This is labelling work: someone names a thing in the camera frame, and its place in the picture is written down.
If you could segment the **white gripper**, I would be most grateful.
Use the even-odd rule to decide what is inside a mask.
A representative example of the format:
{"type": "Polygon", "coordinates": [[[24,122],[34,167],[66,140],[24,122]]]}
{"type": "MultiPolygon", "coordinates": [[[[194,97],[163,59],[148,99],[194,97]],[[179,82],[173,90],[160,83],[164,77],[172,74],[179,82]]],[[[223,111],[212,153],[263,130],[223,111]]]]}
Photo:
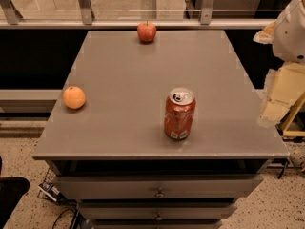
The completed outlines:
{"type": "Polygon", "coordinates": [[[272,44],[273,53],[285,62],[265,77],[258,123],[263,127],[278,124],[305,92],[305,6],[292,0],[275,22],[257,32],[253,41],[272,44]]]}

